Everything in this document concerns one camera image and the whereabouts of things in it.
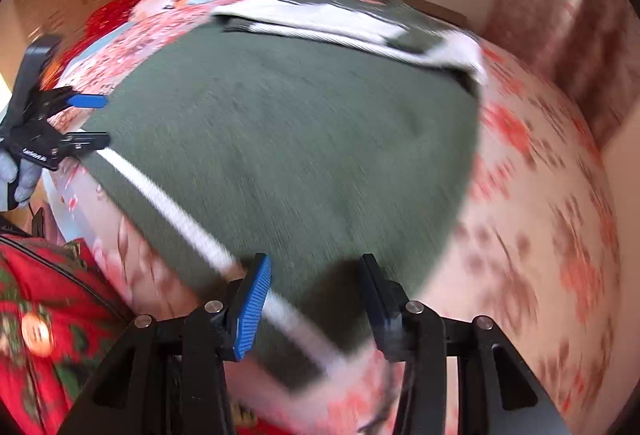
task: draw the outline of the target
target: patterned curtain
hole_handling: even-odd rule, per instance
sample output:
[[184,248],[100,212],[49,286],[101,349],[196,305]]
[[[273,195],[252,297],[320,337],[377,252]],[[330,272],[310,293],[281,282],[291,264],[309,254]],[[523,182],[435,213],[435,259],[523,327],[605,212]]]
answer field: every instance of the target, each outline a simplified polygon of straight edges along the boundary
[[640,20],[628,0],[494,0],[483,36],[571,96],[600,148],[640,94]]

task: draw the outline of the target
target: bed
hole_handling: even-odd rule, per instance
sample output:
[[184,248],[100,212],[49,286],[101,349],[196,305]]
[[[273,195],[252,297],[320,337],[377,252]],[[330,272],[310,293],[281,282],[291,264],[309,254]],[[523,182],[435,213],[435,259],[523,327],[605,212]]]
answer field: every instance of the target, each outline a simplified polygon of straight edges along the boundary
[[[134,9],[129,28],[58,83],[110,93],[153,53],[207,22],[212,6],[234,1],[148,0]],[[485,41],[481,47],[486,81],[478,89],[470,184],[444,251],[411,298],[446,317],[494,317],[578,434],[609,366],[618,313],[606,176],[577,107],[507,52]],[[86,117],[67,112],[56,126],[80,126]],[[82,163],[65,160],[44,180],[61,236],[85,238],[136,313],[164,319],[198,305]],[[341,435],[371,419],[384,368],[369,342],[295,392],[252,360],[229,366],[227,375],[232,394],[293,433]],[[455,375],[449,365],[448,435],[456,432]]]

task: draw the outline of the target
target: gloved hand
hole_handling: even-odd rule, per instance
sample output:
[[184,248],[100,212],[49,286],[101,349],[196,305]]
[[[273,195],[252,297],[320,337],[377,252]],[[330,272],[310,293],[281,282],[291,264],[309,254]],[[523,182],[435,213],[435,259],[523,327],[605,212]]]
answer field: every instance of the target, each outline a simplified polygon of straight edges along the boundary
[[14,158],[6,150],[0,149],[0,212],[8,211],[9,184],[18,177],[18,186],[15,189],[14,198],[18,207],[22,208],[29,203],[29,199],[36,189],[36,184],[42,174],[42,168],[26,159],[20,159],[20,167]]

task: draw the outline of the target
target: silver screw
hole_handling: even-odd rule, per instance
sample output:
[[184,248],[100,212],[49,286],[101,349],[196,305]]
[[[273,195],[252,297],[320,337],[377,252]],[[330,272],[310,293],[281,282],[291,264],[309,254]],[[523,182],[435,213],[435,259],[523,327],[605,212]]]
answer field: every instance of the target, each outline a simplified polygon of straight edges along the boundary
[[210,314],[220,312],[224,307],[225,306],[223,305],[222,301],[218,300],[207,301],[207,303],[204,304],[204,310],[206,310]]
[[142,316],[138,316],[133,323],[135,323],[139,329],[146,329],[151,325],[152,321],[153,320],[149,314],[143,314]]
[[424,311],[424,305],[419,301],[408,301],[404,308],[411,314],[422,314]]
[[478,318],[476,318],[476,324],[482,330],[491,330],[494,328],[494,321],[489,316],[478,316]]

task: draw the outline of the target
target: orange button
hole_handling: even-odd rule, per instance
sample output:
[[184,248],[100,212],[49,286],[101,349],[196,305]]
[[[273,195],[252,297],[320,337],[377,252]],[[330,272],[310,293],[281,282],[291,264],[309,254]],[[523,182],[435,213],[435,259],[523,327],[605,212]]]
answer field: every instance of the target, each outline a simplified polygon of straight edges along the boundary
[[38,357],[49,357],[53,352],[53,336],[45,320],[29,312],[22,318],[22,339],[27,349]]

